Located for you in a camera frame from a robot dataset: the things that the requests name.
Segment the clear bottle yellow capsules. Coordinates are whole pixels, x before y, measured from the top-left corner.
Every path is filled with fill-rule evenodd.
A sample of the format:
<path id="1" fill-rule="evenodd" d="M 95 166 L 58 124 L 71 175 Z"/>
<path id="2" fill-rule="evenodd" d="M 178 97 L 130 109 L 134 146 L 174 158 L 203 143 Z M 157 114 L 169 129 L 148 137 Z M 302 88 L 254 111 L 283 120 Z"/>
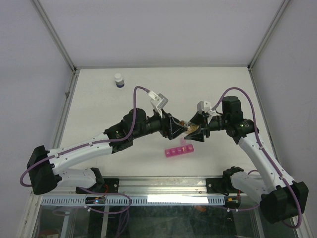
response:
<path id="1" fill-rule="evenodd" d="M 179 123 L 186 129 L 186 131 L 184 132 L 185 134 L 191 134 L 200 128 L 199 125 L 190 121 L 181 120 Z"/>

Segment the pink weekly pill organizer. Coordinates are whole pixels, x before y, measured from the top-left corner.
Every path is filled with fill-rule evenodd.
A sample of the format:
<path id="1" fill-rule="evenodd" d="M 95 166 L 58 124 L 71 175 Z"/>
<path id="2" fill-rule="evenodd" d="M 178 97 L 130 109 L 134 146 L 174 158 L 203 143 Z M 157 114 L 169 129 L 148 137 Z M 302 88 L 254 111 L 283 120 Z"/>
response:
<path id="1" fill-rule="evenodd" d="M 191 143 L 188 143 L 185 140 L 185 138 L 181 138 L 180 145 L 169 148 L 169 149 L 165 149 L 164 154 L 166 158 L 172 158 L 176 156 L 190 154 L 190 153 L 193 153 L 194 151 L 195 151 L 194 145 Z"/>

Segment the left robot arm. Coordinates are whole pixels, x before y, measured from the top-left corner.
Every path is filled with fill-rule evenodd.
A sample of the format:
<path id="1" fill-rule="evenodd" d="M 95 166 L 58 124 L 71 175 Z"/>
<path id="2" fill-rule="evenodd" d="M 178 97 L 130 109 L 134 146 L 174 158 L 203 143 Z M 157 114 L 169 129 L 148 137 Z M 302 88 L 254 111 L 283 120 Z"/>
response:
<path id="1" fill-rule="evenodd" d="M 105 183 L 100 170 L 74 169 L 75 165 L 123 151 L 140 137 L 158 132 L 164 138 L 173 140 L 186 129 L 170 113 L 153 112 L 153 116 L 149 117 L 142 109 L 131 110 L 119 123 L 85 142 L 50 150 L 43 145 L 36 147 L 27 163 L 26 173 L 35 195 L 46 194 L 57 187 L 77 187 L 100 192 Z"/>

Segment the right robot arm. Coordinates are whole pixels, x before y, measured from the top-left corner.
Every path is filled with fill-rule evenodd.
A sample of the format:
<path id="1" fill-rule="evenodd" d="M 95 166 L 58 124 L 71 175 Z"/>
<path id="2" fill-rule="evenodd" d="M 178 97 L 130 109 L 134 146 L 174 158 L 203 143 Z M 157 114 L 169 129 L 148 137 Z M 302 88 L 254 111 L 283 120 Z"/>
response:
<path id="1" fill-rule="evenodd" d="M 196 114 L 189 121 L 189 126 L 196 129 L 185 139 L 204 142 L 210 132 L 226 131 L 251 159 L 262 180 L 256 180 L 242 168 L 233 166 L 223 171 L 221 180 L 212 188 L 226 196 L 234 190 L 242 191 L 259 205 L 269 223 L 297 217 L 294 228 L 298 228 L 305 211 L 308 187 L 304 182 L 295 182 L 267 151 L 255 120 L 244 118 L 238 97 L 224 97 L 221 104 L 222 112 L 218 115 L 210 102 L 200 101 Z"/>

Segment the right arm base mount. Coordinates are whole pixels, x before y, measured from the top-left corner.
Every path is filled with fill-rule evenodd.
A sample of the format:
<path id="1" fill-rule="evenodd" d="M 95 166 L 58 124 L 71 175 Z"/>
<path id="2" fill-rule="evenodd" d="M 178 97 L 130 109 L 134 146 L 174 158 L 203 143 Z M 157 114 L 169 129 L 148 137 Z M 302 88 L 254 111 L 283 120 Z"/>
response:
<path id="1" fill-rule="evenodd" d="M 227 196 L 224 205 L 221 209 L 227 211 L 251 211 L 260 207 L 261 193 L 266 192 L 263 181 L 257 177 L 251 176 L 252 172 L 257 170 L 251 170 L 246 173 L 240 167 L 231 167 L 223 171 L 222 176 L 218 178 L 207 178 L 206 189 L 207 194 L 222 194 Z M 236 193 L 235 198 L 229 198 L 231 193 Z M 253 207 L 241 208 L 241 194 L 245 193 L 249 195 L 256 203 Z"/>

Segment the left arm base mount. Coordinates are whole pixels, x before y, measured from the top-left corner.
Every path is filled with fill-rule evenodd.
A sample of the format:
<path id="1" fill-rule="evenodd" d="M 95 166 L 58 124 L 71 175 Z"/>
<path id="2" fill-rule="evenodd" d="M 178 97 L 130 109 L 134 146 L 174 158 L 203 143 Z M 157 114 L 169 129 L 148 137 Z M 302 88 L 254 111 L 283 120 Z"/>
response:
<path id="1" fill-rule="evenodd" d="M 99 193 L 118 193 L 119 178 L 104 178 L 98 168 L 91 168 L 95 175 L 94 184 L 85 189 Z"/>

